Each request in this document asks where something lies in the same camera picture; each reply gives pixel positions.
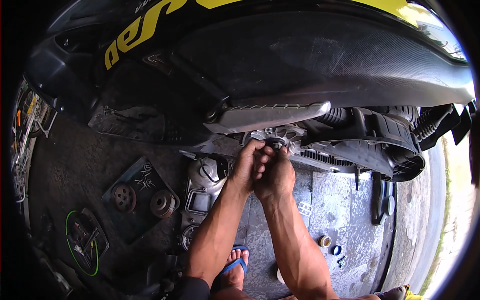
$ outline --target forearm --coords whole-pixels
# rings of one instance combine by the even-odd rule
[[[336,299],[323,253],[306,229],[295,199],[263,202],[282,277],[299,300]]]
[[[231,178],[225,182],[190,244],[186,276],[201,278],[212,285],[230,254],[247,197],[248,192]]]

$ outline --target black tray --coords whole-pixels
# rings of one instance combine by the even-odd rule
[[[144,174],[147,172],[150,174],[146,177],[151,180],[150,188],[143,187],[137,180],[142,180]],[[112,201],[112,190],[119,182],[125,182],[129,184],[137,196],[137,203],[135,208],[130,213],[120,212],[116,208]],[[152,166],[148,158],[143,156],[136,163],[133,164],[112,186],[105,192],[102,197],[103,205],[105,206],[110,219],[117,231],[120,238],[127,244],[131,244],[139,237],[144,235],[155,224],[157,224],[161,218],[155,216],[150,210],[150,201],[153,195],[159,190],[169,190],[175,197],[176,210],[180,201],[178,196],[173,192],[170,186],[162,180],[159,173]]]

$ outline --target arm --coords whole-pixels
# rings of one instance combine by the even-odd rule
[[[283,147],[277,157],[270,147],[264,151],[270,156],[267,170],[254,183],[254,190],[264,208],[282,277],[299,300],[338,299],[324,255],[308,233],[293,198],[295,171],[288,151]]]
[[[237,235],[243,207],[252,192],[253,155],[264,145],[265,142],[252,140],[239,153],[232,176],[225,182],[190,244],[186,276],[203,279],[211,287],[225,266]]]

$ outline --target hand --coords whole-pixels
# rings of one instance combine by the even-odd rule
[[[259,150],[265,146],[265,141],[251,140],[240,151],[237,161],[233,167],[231,180],[248,194],[253,191],[253,178],[265,171],[265,167],[258,169],[254,168],[255,156],[260,156]]]
[[[285,147],[275,153],[271,147],[266,146],[263,152],[266,155],[257,156],[255,162],[258,173],[255,176],[253,190],[260,202],[265,205],[275,199],[292,196],[295,170],[288,159],[290,152]]]

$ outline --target blue flip flop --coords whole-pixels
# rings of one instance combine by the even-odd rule
[[[232,248],[232,250],[236,250],[236,249],[240,249],[241,251],[247,250],[248,254],[250,254],[250,250],[248,250],[248,248],[245,247],[245,246],[235,246],[235,247]],[[231,262],[229,265],[225,266],[225,268],[223,268],[222,272],[220,272],[220,274],[218,274],[218,275],[222,276],[226,272],[228,272],[231,269],[233,269],[234,267],[236,267],[238,264],[240,264],[241,267],[243,268],[243,273],[247,274],[247,265],[245,264],[245,261],[243,260],[243,258],[237,258],[236,260]]]

